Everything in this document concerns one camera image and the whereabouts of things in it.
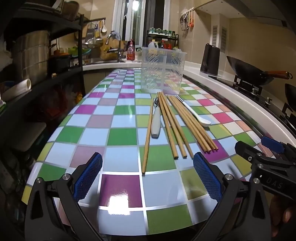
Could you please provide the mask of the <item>person right hand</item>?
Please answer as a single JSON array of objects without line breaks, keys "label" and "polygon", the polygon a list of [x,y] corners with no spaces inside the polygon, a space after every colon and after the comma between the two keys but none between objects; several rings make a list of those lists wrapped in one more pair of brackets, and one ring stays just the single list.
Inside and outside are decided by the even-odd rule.
[{"label": "person right hand", "polygon": [[273,240],[295,240],[295,201],[274,196],[270,207]]}]

